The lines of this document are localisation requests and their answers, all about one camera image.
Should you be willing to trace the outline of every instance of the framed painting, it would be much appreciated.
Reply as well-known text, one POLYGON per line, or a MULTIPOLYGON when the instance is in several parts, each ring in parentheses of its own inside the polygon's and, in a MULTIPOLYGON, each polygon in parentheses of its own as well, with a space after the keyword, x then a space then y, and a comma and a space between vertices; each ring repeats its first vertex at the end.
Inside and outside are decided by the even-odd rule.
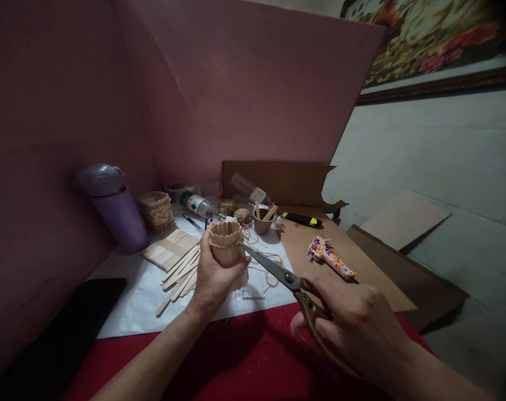
POLYGON ((387 28, 357 105, 506 87, 506 24, 488 0, 346 0, 387 28))

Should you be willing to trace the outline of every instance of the small paper cup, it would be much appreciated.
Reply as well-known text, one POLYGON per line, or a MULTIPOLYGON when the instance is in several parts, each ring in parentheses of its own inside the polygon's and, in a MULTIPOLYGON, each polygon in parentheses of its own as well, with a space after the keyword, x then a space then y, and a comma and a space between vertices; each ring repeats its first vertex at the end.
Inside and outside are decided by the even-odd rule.
POLYGON ((271 223, 275 220, 275 215, 273 215, 270 220, 262 221, 268 212, 268 209, 260 209, 260 220, 257 218, 256 211, 253 213, 253 229, 258 235, 266 235, 271 227, 271 223))

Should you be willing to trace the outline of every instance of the red table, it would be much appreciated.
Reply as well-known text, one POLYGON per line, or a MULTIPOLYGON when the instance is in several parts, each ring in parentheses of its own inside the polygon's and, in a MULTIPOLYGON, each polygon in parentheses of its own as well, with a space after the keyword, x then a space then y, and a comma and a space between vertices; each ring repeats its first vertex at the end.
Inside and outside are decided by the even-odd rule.
MULTIPOLYGON (((384 393, 335 368, 309 333, 291 337, 297 303, 211 322, 171 381, 165 399, 382 399, 384 393)), ((433 353, 399 314, 413 341, 433 353)), ((91 398, 158 333, 96 340, 66 394, 91 398)))

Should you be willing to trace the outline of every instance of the bottle label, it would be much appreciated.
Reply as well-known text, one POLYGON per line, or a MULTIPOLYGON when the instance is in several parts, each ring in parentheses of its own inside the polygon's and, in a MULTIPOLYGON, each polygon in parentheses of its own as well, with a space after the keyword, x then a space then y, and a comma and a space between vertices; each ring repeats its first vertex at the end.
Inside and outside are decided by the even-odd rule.
POLYGON ((203 203, 205 199, 199 195, 194 195, 193 192, 186 191, 180 197, 180 204, 186 206, 189 210, 198 214, 197 209, 199 205, 203 203))
POLYGON ((264 200, 265 197, 266 197, 266 193, 264 191, 262 191, 260 188, 256 187, 253 190, 253 193, 251 194, 249 199, 252 200, 253 202, 262 203, 262 201, 264 200))

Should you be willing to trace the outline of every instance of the ball of twine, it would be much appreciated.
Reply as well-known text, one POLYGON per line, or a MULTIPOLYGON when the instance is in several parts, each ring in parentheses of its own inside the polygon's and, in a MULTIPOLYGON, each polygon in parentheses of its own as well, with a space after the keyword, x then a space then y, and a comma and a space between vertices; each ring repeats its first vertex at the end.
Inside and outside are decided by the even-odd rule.
POLYGON ((238 205, 232 199, 224 199, 219 202, 219 211, 228 216, 232 217, 236 209, 238 209, 238 205))
POLYGON ((240 224, 247 224, 249 222, 249 210, 240 208, 234 212, 234 217, 240 224))

